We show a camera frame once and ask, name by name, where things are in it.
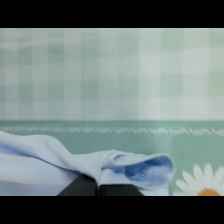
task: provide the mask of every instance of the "daisy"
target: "daisy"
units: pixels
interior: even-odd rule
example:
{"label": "daisy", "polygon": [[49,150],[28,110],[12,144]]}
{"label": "daisy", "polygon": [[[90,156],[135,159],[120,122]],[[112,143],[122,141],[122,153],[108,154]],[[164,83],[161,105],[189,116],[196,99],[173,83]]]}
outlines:
{"label": "daisy", "polygon": [[220,167],[213,175],[210,164],[204,167],[204,174],[201,168],[195,164],[193,167],[194,177],[183,171],[182,180],[177,180],[176,185],[182,191],[173,192],[174,196],[224,196],[224,167]]}

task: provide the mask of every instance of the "flower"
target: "flower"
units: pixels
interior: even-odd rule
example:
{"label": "flower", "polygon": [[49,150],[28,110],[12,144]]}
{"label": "flower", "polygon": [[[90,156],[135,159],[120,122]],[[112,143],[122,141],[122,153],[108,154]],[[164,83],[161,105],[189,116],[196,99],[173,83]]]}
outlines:
{"label": "flower", "polygon": [[199,165],[195,164],[193,171],[194,177],[183,171],[186,183],[182,180],[176,181],[182,191],[173,192],[174,196],[224,196],[224,167],[220,167],[213,175],[212,166],[206,164],[203,174]]}

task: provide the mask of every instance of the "white decorative trim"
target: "white decorative trim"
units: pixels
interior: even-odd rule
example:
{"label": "white decorative trim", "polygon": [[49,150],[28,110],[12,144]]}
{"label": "white decorative trim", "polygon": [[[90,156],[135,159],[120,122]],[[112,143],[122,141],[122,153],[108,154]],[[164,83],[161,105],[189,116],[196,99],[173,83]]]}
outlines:
{"label": "white decorative trim", "polygon": [[195,135],[195,136],[224,136],[224,128],[129,128],[129,127],[33,127],[33,126],[2,126],[1,131],[5,132],[55,132],[55,133],[74,133],[74,134],[152,134],[152,135]]}

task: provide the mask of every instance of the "green and white checkered fabric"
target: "green and white checkered fabric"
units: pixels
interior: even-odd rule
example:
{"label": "green and white checkered fabric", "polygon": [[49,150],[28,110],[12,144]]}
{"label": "green and white checkered fabric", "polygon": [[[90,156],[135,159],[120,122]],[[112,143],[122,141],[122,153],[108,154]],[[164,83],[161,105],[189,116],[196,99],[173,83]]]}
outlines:
{"label": "green and white checkered fabric", "polygon": [[0,120],[224,119],[224,29],[0,29]]}

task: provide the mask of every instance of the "printed flower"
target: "printed flower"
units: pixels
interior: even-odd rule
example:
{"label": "printed flower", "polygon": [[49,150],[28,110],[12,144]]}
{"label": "printed flower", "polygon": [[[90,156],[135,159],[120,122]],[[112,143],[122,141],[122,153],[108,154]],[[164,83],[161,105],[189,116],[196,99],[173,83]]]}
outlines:
{"label": "printed flower", "polygon": [[195,164],[193,167],[194,177],[183,171],[182,180],[177,180],[176,185],[182,190],[173,192],[174,196],[224,196],[224,167],[220,167],[213,175],[210,164],[201,168]]}

